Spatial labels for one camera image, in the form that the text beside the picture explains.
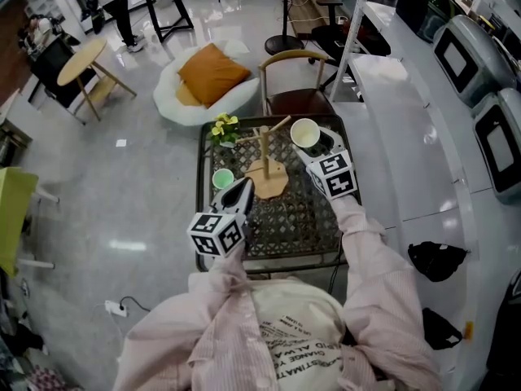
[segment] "shirt button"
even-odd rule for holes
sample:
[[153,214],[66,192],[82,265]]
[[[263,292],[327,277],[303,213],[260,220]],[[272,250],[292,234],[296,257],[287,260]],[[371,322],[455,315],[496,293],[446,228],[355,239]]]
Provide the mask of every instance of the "shirt button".
[[271,380],[263,376],[262,378],[257,379],[256,385],[259,388],[268,388],[271,385]]

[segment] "white cup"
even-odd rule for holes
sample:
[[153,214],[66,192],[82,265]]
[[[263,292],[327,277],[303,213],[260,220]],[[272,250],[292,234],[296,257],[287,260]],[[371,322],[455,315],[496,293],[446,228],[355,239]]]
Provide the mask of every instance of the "white cup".
[[320,139],[320,129],[311,119],[299,119],[293,123],[290,134],[297,147],[311,147]]

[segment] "wooden mug tree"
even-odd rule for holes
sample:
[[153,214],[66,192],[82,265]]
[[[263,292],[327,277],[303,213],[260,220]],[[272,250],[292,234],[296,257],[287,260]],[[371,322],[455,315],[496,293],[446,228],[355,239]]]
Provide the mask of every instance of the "wooden mug tree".
[[260,199],[269,199],[282,194],[287,185],[286,167],[269,157],[269,136],[285,125],[291,116],[286,117],[271,129],[268,126],[259,128],[260,134],[250,138],[238,139],[236,143],[258,140],[260,144],[260,159],[254,160],[245,174],[255,183],[255,194]]

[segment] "chair armrest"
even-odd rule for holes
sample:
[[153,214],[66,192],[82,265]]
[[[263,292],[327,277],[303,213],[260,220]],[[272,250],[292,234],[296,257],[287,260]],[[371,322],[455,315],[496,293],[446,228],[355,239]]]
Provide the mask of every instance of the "chair armrest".
[[317,0],[319,6],[342,6],[343,3],[338,0]]

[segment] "potted plant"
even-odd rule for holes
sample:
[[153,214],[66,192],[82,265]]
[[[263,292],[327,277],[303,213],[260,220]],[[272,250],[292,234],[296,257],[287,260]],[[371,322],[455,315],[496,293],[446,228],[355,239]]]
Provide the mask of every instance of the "potted plant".
[[221,113],[215,119],[215,126],[212,127],[212,141],[222,147],[235,147],[235,142],[239,139],[239,119],[236,116],[229,117],[226,113]]

